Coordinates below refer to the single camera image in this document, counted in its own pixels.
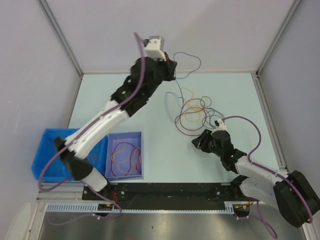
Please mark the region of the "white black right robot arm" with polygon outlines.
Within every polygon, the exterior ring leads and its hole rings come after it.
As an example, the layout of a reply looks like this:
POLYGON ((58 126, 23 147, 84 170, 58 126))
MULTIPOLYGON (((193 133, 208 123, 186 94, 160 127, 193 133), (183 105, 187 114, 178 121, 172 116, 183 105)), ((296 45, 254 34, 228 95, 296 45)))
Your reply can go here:
POLYGON ((275 208, 292 226, 299 228, 320 210, 320 199, 307 178, 299 171, 270 168, 235 148, 226 130, 204 130, 191 141, 199 150, 215 154, 227 171, 238 174, 231 196, 242 201, 252 197, 275 208))

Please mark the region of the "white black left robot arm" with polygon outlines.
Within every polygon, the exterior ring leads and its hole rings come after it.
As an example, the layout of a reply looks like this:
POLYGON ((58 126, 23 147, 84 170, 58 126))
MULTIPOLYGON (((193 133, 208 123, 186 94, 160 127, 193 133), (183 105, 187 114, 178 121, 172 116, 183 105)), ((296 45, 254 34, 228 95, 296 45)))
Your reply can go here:
POLYGON ((92 120, 68 137, 54 140, 61 162, 71 176, 91 187, 98 199, 107 199, 111 188, 107 178, 88 161, 90 151, 114 128, 145 106, 163 81, 175 80, 177 65, 169 57, 165 60, 137 59, 123 84, 92 120))

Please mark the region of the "purple plastic bin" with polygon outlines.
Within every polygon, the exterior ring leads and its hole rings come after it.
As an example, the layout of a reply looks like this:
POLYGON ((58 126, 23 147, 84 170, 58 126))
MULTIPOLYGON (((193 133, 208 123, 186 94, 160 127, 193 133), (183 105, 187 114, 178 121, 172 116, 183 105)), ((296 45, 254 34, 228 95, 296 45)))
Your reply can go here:
POLYGON ((108 135, 105 176, 109 181, 144 178, 143 136, 140 131, 108 135))

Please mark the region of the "blue plastic bin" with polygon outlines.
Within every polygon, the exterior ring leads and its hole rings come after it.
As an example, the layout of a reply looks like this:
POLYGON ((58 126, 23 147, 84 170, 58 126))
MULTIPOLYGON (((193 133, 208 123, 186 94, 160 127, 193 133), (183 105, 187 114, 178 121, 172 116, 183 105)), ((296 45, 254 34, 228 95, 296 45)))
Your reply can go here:
POLYGON ((87 156, 87 160, 102 174, 106 171, 107 164, 107 151, 108 151, 108 136, 106 135, 99 141, 87 156))
MULTIPOLYGON (((56 154, 54 140, 57 137, 65 139, 69 135, 75 133, 76 128, 46 128, 39 143, 35 158, 33 160, 31 170, 36 180, 39 179, 40 174, 49 162, 49 160, 56 154)), ((60 158, 56 158, 53 163, 45 171, 42 181, 50 183, 59 183, 67 179, 68 182, 73 182, 74 179, 69 174, 65 165, 60 158)))

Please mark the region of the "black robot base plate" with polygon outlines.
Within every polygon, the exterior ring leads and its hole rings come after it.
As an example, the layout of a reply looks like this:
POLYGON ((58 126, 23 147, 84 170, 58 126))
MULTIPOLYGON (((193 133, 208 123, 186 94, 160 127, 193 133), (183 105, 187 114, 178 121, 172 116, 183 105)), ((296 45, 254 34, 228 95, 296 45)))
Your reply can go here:
POLYGON ((233 183, 113 183, 99 192, 125 207, 209 206, 224 202, 253 204, 233 183))

